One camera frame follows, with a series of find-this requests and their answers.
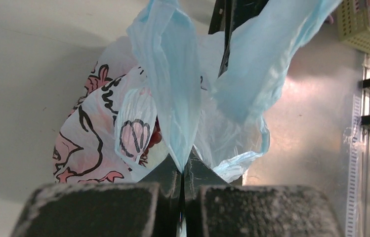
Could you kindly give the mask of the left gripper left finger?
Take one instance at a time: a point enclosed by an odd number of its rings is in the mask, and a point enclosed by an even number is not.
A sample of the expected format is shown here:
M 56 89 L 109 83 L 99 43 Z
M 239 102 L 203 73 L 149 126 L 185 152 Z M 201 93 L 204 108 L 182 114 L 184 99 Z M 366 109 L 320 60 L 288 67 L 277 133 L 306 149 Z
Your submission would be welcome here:
M 137 183 L 46 184 L 36 189 L 14 237 L 176 237 L 182 175 L 171 157 Z

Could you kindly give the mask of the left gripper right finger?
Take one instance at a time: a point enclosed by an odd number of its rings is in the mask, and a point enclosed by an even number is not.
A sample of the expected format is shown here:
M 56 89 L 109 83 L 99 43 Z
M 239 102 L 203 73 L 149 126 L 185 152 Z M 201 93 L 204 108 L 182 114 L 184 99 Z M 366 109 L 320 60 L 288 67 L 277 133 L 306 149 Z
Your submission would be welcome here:
M 235 186 L 192 149 L 183 174 L 186 237 L 341 237 L 327 197 L 306 186 Z

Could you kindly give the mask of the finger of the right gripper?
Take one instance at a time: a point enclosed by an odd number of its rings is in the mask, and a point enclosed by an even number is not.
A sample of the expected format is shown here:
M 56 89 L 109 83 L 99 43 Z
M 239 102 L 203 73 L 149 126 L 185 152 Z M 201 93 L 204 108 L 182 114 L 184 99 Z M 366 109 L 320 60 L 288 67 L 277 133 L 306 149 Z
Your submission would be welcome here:
M 247 20 L 258 16 L 268 0 L 216 0 L 208 34 L 224 32 L 224 53 L 219 76 L 227 71 L 233 31 Z

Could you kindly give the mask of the red fake grape bunch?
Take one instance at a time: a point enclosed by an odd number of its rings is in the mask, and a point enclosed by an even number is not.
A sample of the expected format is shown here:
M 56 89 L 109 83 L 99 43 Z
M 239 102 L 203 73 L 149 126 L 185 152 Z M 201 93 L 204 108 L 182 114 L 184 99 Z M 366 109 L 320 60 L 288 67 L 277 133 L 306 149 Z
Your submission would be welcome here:
M 157 155 L 155 154 L 156 150 L 154 148 L 155 145 L 159 144 L 162 141 L 162 135 L 160 130 L 160 125 L 158 118 L 156 118 L 154 130 L 150 137 L 149 144 L 141 155 L 139 159 L 139 165 L 146 167 L 146 168 L 153 168 L 156 166 L 157 162 Z

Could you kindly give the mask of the light blue plastic bag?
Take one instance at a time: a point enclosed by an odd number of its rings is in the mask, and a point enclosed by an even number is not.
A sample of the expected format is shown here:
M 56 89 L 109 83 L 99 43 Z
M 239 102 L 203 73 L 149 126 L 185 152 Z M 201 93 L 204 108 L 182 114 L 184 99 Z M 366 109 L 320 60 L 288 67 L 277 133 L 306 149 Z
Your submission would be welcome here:
M 152 0 L 110 44 L 62 125 L 53 150 L 57 183 L 137 182 L 167 156 L 184 171 L 192 149 L 227 182 L 270 146 L 264 113 L 281 97 L 290 62 L 338 0 L 269 0 L 231 36 L 197 35 L 176 0 Z M 157 164 L 139 165 L 158 118 Z

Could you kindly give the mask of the yellow-green perforated basket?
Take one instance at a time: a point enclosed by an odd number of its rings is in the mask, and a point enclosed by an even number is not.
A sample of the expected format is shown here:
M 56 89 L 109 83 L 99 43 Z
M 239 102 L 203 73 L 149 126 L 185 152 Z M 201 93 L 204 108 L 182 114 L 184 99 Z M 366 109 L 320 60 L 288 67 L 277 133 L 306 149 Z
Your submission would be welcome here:
M 354 49 L 370 54 L 368 13 L 358 0 L 343 0 L 336 10 L 338 38 Z

